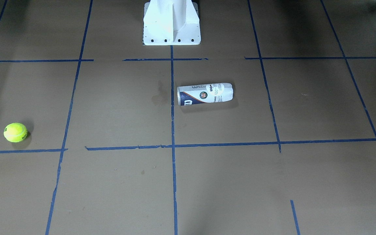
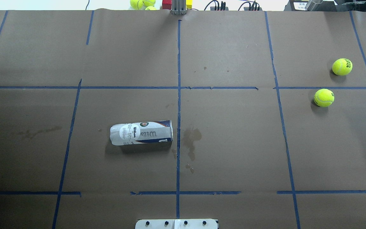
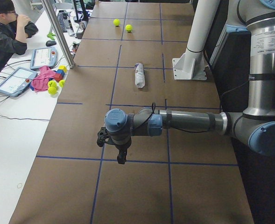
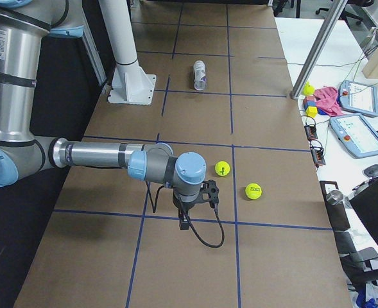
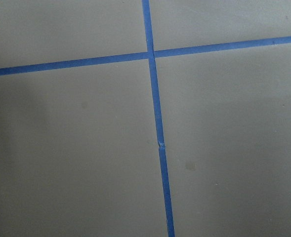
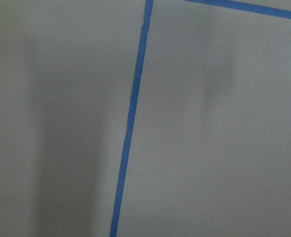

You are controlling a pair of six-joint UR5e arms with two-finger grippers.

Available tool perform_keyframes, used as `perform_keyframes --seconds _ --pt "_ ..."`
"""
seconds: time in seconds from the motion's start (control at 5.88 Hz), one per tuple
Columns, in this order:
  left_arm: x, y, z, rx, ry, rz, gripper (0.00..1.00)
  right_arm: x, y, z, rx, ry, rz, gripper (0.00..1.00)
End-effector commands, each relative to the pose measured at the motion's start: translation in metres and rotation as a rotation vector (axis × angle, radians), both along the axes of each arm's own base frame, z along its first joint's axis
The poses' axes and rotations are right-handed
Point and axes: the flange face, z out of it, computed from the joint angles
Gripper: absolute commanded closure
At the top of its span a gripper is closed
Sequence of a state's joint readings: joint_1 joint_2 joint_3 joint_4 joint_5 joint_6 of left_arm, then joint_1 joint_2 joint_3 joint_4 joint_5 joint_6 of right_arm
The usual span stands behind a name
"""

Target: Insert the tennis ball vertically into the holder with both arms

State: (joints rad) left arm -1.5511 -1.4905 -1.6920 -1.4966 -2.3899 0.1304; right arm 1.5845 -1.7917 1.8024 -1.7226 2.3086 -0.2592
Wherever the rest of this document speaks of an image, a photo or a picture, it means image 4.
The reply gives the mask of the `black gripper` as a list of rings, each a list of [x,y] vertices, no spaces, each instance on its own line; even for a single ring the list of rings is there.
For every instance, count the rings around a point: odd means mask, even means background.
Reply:
[[[189,211],[196,205],[196,203],[194,201],[183,202],[179,195],[173,194],[173,204],[178,209],[180,230],[189,230],[189,222],[185,215],[189,215]]]

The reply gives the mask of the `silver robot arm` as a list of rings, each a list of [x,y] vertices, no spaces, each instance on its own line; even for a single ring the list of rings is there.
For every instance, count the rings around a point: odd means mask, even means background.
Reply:
[[[42,39],[80,38],[83,29],[81,1],[0,1],[0,187],[52,167],[121,168],[171,188],[180,228],[192,228],[189,210],[209,188],[201,155],[176,157],[164,143],[75,142],[30,132]]]

